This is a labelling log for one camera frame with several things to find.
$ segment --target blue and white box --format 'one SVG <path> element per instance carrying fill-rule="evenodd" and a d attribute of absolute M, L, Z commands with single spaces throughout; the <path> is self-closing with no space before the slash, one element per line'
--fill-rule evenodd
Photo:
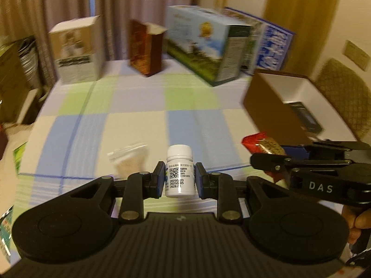
<path fill-rule="evenodd" d="M 279 71 L 295 33 L 231 7 L 226 7 L 224 14 L 252 26 L 241 70 L 249 75 L 256 68 Z"/>
<path fill-rule="evenodd" d="M 251 26 L 212 9 L 169 6 L 167 52 L 212 86 L 240 74 Z"/>

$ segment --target green landscape box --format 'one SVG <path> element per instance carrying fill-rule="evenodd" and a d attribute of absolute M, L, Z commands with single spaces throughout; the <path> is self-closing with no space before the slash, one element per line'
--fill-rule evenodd
<path fill-rule="evenodd" d="M 211 85 L 240 74 L 251 26 L 198 6 L 169 6 L 167 51 Z"/>

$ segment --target white medicine bottle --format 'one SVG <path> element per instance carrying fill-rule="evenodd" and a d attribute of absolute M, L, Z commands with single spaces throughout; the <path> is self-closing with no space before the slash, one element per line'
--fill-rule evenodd
<path fill-rule="evenodd" d="M 172 145 L 167 150 L 165 195 L 185 198 L 195 195 L 192 149 L 188 145 Z"/>

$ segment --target red snack package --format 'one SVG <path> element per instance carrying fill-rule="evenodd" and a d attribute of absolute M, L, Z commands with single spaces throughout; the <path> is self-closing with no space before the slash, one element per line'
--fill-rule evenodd
<path fill-rule="evenodd" d="M 269 153 L 275 155 L 286 155 L 284 149 L 274 139 L 267 137 L 265 132 L 246 136 L 242 139 L 241 144 L 246 147 L 251 154 Z M 274 183 L 284 179 L 283 174 L 272 172 L 265 173 L 273 178 Z"/>

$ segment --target bottle cap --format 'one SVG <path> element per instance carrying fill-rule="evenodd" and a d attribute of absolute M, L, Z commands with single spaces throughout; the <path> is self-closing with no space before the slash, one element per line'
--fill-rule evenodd
<path fill-rule="evenodd" d="M 174 157 L 190 159 L 193 162 L 192 149 L 184 144 L 172 145 L 167 150 L 167 161 Z"/>

